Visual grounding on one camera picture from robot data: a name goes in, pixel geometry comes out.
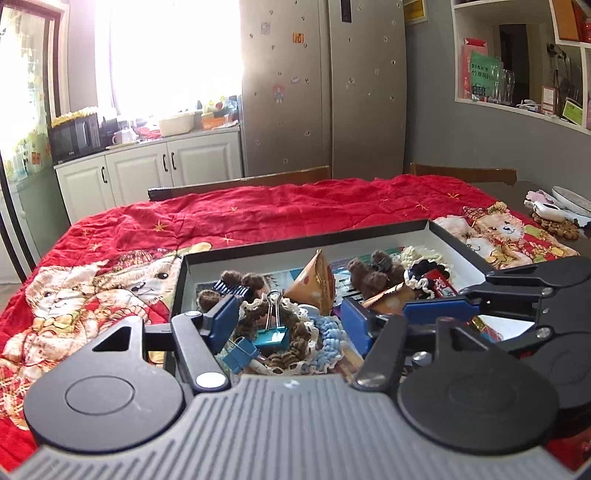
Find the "yellow sign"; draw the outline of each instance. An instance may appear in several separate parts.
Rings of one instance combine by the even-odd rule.
[[[412,25],[419,22],[426,22],[427,18],[427,0],[403,0],[404,22]]]

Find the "refrigerator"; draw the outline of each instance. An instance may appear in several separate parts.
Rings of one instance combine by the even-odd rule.
[[[240,0],[246,176],[402,173],[402,0]]]

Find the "microwave oven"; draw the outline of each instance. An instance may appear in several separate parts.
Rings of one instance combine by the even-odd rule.
[[[96,113],[68,120],[49,129],[48,133],[54,164],[105,149],[101,142],[99,118]]]

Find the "wall shelf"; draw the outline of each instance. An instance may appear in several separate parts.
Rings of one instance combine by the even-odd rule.
[[[514,108],[511,106],[497,105],[496,103],[477,102],[475,100],[470,100],[467,98],[456,98],[456,102],[466,103],[468,105],[480,105],[480,106],[484,106],[484,107],[488,107],[488,108],[495,108],[497,110],[504,110],[505,112],[511,112],[511,113],[517,113],[519,115],[530,116],[532,118],[537,118],[539,120],[550,122],[552,124],[559,124],[561,127],[570,128],[571,130],[575,130],[577,132],[581,132],[586,135],[591,135],[591,130],[587,130],[586,128],[583,128],[580,125],[575,125],[575,124],[570,124],[568,122],[564,122],[557,116],[547,116],[547,115],[542,115],[540,113],[528,112],[527,110],[520,110],[518,108]]]
[[[545,0],[478,0],[455,5],[454,10],[487,24],[551,22],[550,8]]]
[[[561,40],[558,36],[553,0],[477,0],[457,4],[459,0],[450,0],[454,39],[456,42],[456,102],[480,105],[488,108],[505,110],[552,122],[561,127],[570,128],[585,135],[591,135],[587,124],[587,102],[591,94],[591,43]],[[578,97],[583,105],[583,125],[575,125],[560,120],[559,117],[532,113],[510,106],[487,102],[475,102],[463,98],[461,85],[460,60],[464,38],[478,38],[488,44],[488,54],[501,56],[500,25],[525,24],[527,26],[530,47],[530,98],[541,101],[541,87],[551,86],[554,71],[546,53],[546,44],[554,43],[564,50],[576,67],[570,76]]]

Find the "bright window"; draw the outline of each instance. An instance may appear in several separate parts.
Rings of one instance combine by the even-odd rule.
[[[119,114],[172,113],[240,94],[239,0],[114,0],[110,8],[102,38]]]

